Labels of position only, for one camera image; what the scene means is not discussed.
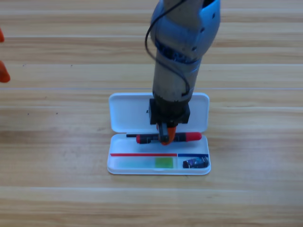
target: pencil case lid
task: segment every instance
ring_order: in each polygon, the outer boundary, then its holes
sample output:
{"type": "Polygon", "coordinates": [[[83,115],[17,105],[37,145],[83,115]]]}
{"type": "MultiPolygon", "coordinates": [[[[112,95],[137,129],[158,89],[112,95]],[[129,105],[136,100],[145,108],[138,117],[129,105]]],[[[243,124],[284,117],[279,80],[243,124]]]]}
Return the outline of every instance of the pencil case lid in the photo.
{"type": "MultiPolygon", "coordinates": [[[[111,127],[119,133],[157,133],[150,125],[149,100],[152,93],[115,93],[109,98],[111,127]]],[[[204,132],[207,129],[209,97],[194,93],[189,101],[190,117],[187,124],[179,124],[177,132],[204,132]]]]}

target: wood grain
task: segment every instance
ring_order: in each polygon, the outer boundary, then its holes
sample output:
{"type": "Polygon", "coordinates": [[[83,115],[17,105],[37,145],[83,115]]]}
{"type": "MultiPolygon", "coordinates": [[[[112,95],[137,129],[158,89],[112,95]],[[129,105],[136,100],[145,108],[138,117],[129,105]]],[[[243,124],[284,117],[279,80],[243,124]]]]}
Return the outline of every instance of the wood grain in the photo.
{"type": "Polygon", "coordinates": [[[210,174],[108,173],[108,98],[151,92],[157,2],[0,0],[0,226],[303,226],[301,0],[222,0],[196,83],[210,174]]]}
{"type": "MultiPolygon", "coordinates": [[[[7,64],[6,88],[151,88],[153,64],[7,64]]],[[[302,88],[303,64],[202,64],[196,88],[302,88]]]]}

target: orange object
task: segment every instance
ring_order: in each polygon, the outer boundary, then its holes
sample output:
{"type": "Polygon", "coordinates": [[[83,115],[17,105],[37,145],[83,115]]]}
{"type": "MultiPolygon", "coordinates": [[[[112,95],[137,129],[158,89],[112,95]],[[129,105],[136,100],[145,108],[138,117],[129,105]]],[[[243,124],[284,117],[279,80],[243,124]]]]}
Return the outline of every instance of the orange object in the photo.
{"type": "Polygon", "coordinates": [[[0,43],[4,42],[4,35],[0,28],[0,43]]]}
{"type": "Polygon", "coordinates": [[[2,61],[0,61],[0,82],[7,83],[10,81],[10,76],[6,67],[2,61]]]}
{"type": "Polygon", "coordinates": [[[175,135],[176,135],[176,127],[167,128],[167,133],[169,135],[169,141],[168,142],[162,142],[161,144],[164,145],[164,146],[169,145],[171,142],[174,141],[174,138],[175,138],[175,135]]]}

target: small battery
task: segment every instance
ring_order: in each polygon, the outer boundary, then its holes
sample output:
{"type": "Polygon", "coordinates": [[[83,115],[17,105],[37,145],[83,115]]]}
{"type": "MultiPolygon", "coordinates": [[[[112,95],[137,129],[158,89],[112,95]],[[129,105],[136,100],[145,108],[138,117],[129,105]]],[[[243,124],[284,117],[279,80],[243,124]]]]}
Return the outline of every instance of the small battery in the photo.
{"type": "Polygon", "coordinates": [[[183,168],[188,169],[188,168],[193,168],[193,169],[198,169],[198,168],[206,168],[208,167],[208,159],[206,157],[197,157],[193,159],[189,159],[183,162],[183,168]]]}

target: black cable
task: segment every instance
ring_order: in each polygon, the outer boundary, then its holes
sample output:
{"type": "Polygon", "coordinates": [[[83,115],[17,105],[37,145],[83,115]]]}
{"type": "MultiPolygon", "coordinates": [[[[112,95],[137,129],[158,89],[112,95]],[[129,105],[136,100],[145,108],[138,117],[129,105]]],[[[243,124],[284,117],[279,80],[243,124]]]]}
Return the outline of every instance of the black cable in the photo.
{"type": "Polygon", "coordinates": [[[186,85],[186,92],[182,94],[182,96],[186,96],[189,92],[190,92],[190,85],[187,81],[187,79],[185,78],[185,76],[183,75],[183,73],[179,73],[177,71],[175,71],[173,68],[171,68],[170,66],[164,64],[163,62],[161,62],[160,60],[158,60],[148,49],[147,46],[147,40],[148,40],[148,36],[152,30],[152,28],[154,27],[154,25],[162,18],[164,17],[166,14],[170,13],[171,11],[173,11],[175,8],[177,8],[178,6],[182,5],[184,2],[186,2],[187,0],[181,0],[179,3],[177,3],[176,5],[174,5],[173,7],[171,7],[170,9],[168,9],[167,11],[165,11],[164,13],[162,13],[161,15],[159,15],[151,24],[151,26],[149,27],[149,29],[147,30],[146,36],[145,36],[145,49],[146,52],[150,55],[151,58],[153,58],[158,64],[160,64],[161,66],[163,66],[164,68],[168,69],[169,71],[175,73],[176,75],[178,75],[179,77],[181,77],[186,85]]]}

